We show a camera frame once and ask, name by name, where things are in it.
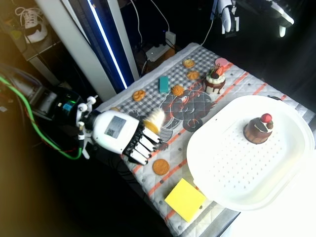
robotic hand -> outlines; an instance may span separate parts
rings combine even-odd
[[[87,103],[78,105],[77,110],[77,126],[83,128],[81,139],[84,140],[84,157],[90,158],[85,149],[87,143],[90,143],[119,155],[127,155],[142,165],[147,164],[156,145],[162,142],[154,132],[160,132],[164,112],[155,110],[140,122],[117,111],[92,111],[95,101],[95,97],[89,97]]]
[[[275,19],[278,26],[278,36],[280,37],[285,36],[286,28],[294,24],[293,18],[276,3],[276,0],[214,0],[211,20],[213,21],[216,15],[220,17],[222,20],[222,34],[228,37],[236,35],[236,32],[239,31],[239,17],[235,17],[236,3],[258,15]]]

orange stripe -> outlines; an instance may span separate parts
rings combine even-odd
[[[171,210],[166,217],[164,218],[165,221],[167,221],[168,219],[170,219],[171,216],[173,216],[176,213],[175,210]]]
[[[232,63],[229,63],[227,66],[226,66],[226,70],[228,70],[233,64]],[[225,95],[228,94],[228,92],[230,92],[234,87],[235,85],[237,85],[238,83],[240,83],[249,73],[246,72],[244,73],[240,78],[238,78],[234,83],[233,85],[231,85],[229,88],[227,88],[227,90],[224,92],[224,94],[222,94],[215,102],[218,102],[220,101],[221,99],[224,98]],[[170,145],[171,143],[173,143],[182,133],[184,133],[186,130],[183,128],[180,132],[178,132],[176,135],[174,135],[168,142],[167,144]],[[155,155],[157,155],[160,151],[156,151],[154,153],[152,153],[152,157],[153,158]],[[133,173],[135,174],[141,167],[143,167],[143,165],[137,165],[135,166],[135,168],[133,169]]]
[[[287,95],[282,95],[282,97],[280,99],[284,100],[286,97],[287,97]]]
[[[217,103],[218,101],[220,101],[221,99],[223,99],[224,96],[227,95],[227,94],[228,94],[238,83],[240,83],[248,74],[249,74],[249,73],[246,72],[246,73],[244,73],[240,78],[238,78],[230,87],[228,87],[228,88],[225,90],[225,92],[224,92],[220,97],[217,98],[217,100],[216,100],[215,102]]]
[[[169,173],[167,173],[166,176],[164,176],[161,180],[163,180],[163,183],[171,176],[173,175],[178,169],[180,169],[183,165],[185,165],[187,163],[187,159],[185,159],[184,161],[182,161],[180,164],[178,164],[176,167],[174,167],[171,171],[169,171]],[[155,186],[149,190],[148,192],[148,196],[150,196],[151,194],[154,193],[154,191],[159,188],[162,185],[161,181],[159,181],[158,183],[155,184]]]
[[[266,85],[267,85],[266,83],[263,83],[263,84],[261,85],[261,87],[259,87],[259,88],[253,93],[253,95],[257,95],[260,91],[262,91],[263,88],[265,88]]]

power strip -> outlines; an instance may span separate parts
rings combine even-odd
[[[176,34],[170,31],[167,31],[166,41],[168,44],[174,45],[176,43]],[[171,48],[168,44],[166,44],[166,46],[161,44],[159,47],[152,47],[150,50],[146,52],[147,59],[151,62],[154,62],[157,59],[159,59],[164,53],[166,53]]]

checkered fabric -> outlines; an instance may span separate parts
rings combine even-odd
[[[231,64],[225,71],[226,83],[221,90],[221,94],[217,94],[217,90],[215,93],[206,94],[200,90],[201,83],[187,79],[186,74],[189,71],[199,71],[200,79],[205,78],[206,73],[214,66],[214,61],[217,58],[219,56],[200,46],[190,54],[185,55],[181,61],[169,70],[164,71],[162,69],[161,74],[155,80],[150,83],[144,82],[143,85],[145,86],[137,88],[137,90],[142,89],[146,92],[146,96],[142,101],[133,101],[131,97],[135,91],[133,89],[133,91],[128,92],[130,96],[123,102],[112,105],[112,107],[119,108],[123,113],[141,119],[154,108],[162,107],[164,103],[174,102],[176,99],[183,101],[183,96],[176,97],[171,94],[159,93],[158,79],[160,76],[168,76],[169,88],[179,84],[184,87],[185,93],[188,94],[185,99],[188,99],[190,103],[186,103],[186,106],[182,107],[173,105],[170,114],[175,116],[174,114],[179,115],[180,113],[180,116],[170,118],[170,124],[165,125],[162,129],[162,138],[165,142],[164,150],[154,154],[145,166],[130,163],[127,158],[124,158],[127,167],[134,173],[136,180],[140,183],[144,192],[148,194],[151,202],[174,236],[217,236],[221,228],[227,226],[238,215],[237,212],[227,210],[216,202],[207,200],[200,207],[195,218],[187,223],[164,201],[181,178],[186,179],[194,186],[186,161],[186,149],[192,133],[202,125],[201,123],[208,121],[229,102],[240,96],[262,95],[283,100],[286,104],[295,108],[311,126],[316,124],[315,114],[312,111],[235,65]],[[182,61],[186,59],[194,60],[195,66],[190,69],[185,68]],[[200,121],[198,125],[192,124],[196,121]],[[163,176],[156,175],[152,169],[153,162],[159,158],[165,159],[170,164],[169,173]]]

white plastic tray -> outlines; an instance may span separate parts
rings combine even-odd
[[[244,126],[269,113],[274,130],[259,145]],[[236,211],[271,203],[315,148],[307,123],[282,101],[243,96],[230,102],[189,140],[187,160],[194,183],[209,200]]]

